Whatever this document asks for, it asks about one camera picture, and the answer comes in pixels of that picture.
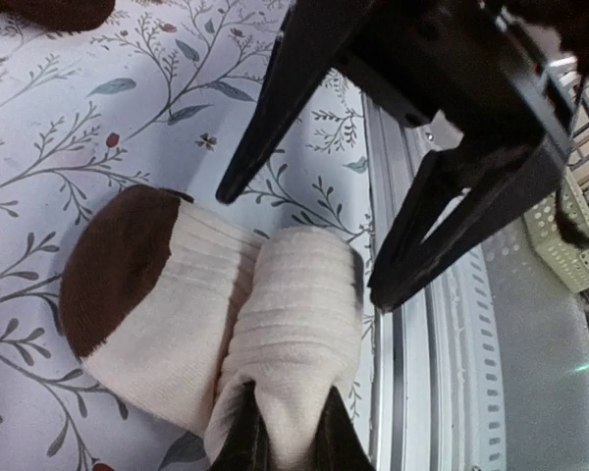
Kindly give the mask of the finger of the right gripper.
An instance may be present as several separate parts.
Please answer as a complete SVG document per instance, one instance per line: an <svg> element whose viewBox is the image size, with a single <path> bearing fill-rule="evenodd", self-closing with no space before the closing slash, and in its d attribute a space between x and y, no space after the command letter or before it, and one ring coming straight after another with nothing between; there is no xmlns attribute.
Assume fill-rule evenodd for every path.
<svg viewBox="0 0 589 471"><path fill-rule="evenodd" d="M290 3L254 113L217 188L219 202L235 202L270 160L335 60L372 13L371 1Z"/></svg>

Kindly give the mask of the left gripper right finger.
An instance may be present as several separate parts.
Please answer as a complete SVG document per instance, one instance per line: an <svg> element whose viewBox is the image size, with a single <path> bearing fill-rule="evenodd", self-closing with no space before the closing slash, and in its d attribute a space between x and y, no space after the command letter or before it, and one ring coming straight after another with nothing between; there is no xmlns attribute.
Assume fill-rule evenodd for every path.
<svg viewBox="0 0 589 471"><path fill-rule="evenodd" d="M374 470L336 387L330 389L320 416L314 439L313 469L318 471Z"/></svg>

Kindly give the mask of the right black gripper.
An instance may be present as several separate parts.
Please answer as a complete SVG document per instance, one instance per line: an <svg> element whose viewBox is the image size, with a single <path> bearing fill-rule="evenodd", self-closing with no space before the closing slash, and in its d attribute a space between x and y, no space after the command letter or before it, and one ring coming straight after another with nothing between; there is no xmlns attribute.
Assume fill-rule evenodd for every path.
<svg viewBox="0 0 589 471"><path fill-rule="evenodd" d="M560 185L573 105L502 1L336 1L336 65L401 124L462 135L423 159L374 263L390 312Z"/></svg>

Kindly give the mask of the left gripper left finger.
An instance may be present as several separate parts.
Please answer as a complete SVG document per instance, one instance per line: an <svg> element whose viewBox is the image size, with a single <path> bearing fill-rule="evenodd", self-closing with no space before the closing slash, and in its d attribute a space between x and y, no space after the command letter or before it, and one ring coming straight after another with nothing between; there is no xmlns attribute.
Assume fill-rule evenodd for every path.
<svg viewBox="0 0 589 471"><path fill-rule="evenodd" d="M255 383L243 385L241 407L209 471L268 471L269 439L255 398Z"/></svg>

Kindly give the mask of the cream and brown sock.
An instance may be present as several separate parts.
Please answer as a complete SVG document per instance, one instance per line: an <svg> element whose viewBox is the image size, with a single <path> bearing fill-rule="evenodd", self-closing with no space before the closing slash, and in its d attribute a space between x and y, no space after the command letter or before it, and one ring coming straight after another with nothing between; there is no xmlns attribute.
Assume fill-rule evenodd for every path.
<svg viewBox="0 0 589 471"><path fill-rule="evenodd" d="M201 438L210 465L255 398L269 470L314 470L329 391L359 367L363 264L332 233L263 238L147 185L111 199L63 274L61 328L83 369L129 404Z"/></svg>

